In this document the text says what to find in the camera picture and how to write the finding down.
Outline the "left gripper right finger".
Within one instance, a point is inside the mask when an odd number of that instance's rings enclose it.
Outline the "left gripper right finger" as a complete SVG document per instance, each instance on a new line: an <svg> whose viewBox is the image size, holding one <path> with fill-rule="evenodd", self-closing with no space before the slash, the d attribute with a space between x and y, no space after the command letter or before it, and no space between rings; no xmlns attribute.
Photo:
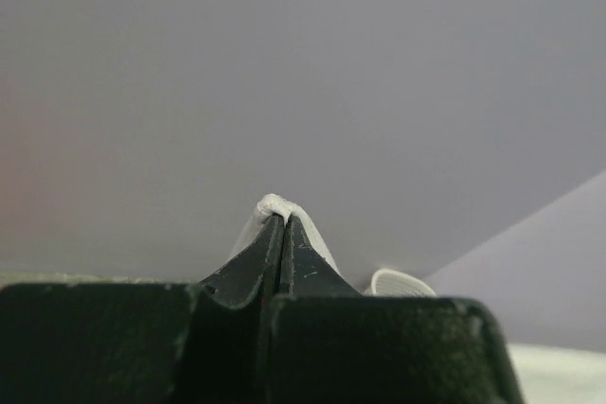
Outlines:
<svg viewBox="0 0 606 404"><path fill-rule="evenodd" d="M364 296L285 230L271 302L271 403L520 403L502 330L480 302Z"/></svg>

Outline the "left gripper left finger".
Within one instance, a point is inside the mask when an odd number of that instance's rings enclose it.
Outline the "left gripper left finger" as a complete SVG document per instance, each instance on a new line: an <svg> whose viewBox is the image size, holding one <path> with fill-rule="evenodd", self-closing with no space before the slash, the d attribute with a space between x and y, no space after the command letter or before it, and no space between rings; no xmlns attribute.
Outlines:
<svg viewBox="0 0 606 404"><path fill-rule="evenodd" d="M193 283L29 283L1 291L5 403L199 403L251 393L282 221Z"/></svg>

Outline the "white t shirt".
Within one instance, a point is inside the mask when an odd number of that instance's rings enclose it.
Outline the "white t shirt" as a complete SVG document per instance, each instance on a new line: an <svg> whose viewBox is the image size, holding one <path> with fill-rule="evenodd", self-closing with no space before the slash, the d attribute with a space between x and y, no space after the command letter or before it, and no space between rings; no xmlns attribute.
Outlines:
<svg viewBox="0 0 606 404"><path fill-rule="evenodd" d="M258 236L265 221L279 215L300 219L312 248L337 271L330 250L305 210L279 195L267 194L256 205L236 241L234 258ZM605 356L598 352L548 345L510 343L508 354L527 403L603 403Z"/></svg>

